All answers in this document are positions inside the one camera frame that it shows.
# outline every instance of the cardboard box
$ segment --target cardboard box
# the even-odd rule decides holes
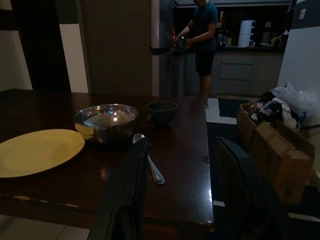
[[[245,112],[249,107],[241,105],[237,116],[243,146],[281,201],[299,204],[313,167],[314,146],[281,122],[276,128],[265,121],[255,125]]]

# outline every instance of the refrigerator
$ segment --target refrigerator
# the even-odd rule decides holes
[[[81,0],[91,93],[170,96],[173,0]]]
[[[173,1],[151,0],[151,94],[172,95]]]

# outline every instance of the drawer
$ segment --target drawer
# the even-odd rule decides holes
[[[221,80],[219,81],[219,94],[248,95],[250,91],[249,81]]]
[[[223,54],[221,57],[222,64],[253,64],[253,54]]]
[[[220,79],[245,80],[251,79],[252,65],[221,64]]]

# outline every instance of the white wall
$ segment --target white wall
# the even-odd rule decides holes
[[[320,26],[292,29],[284,53],[278,86],[290,81],[295,89],[317,97],[316,115],[310,125],[320,124]],[[315,147],[315,168],[320,176],[320,130],[308,139]]]
[[[1,10],[12,10],[10,0],[0,0]],[[30,89],[32,85],[18,31],[0,30],[0,91]]]
[[[79,24],[60,24],[71,92],[87,93],[88,84]]]

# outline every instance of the dining table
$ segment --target dining table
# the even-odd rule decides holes
[[[146,106],[155,101],[178,105],[169,127],[148,123]],[[165,178],[165,184],[156,184],[148,169],[143,238],[205,238],[215,219],[202,98],[9,89],[0,92],[0,143],[41,130],[76,131],[74,115],[102,104],[138,109],[135,132],[150,139],[149,155]],[[0,178],[0,214],[90,229],[101,194],[129,146],[86,142],[76,156],[52,169]]]

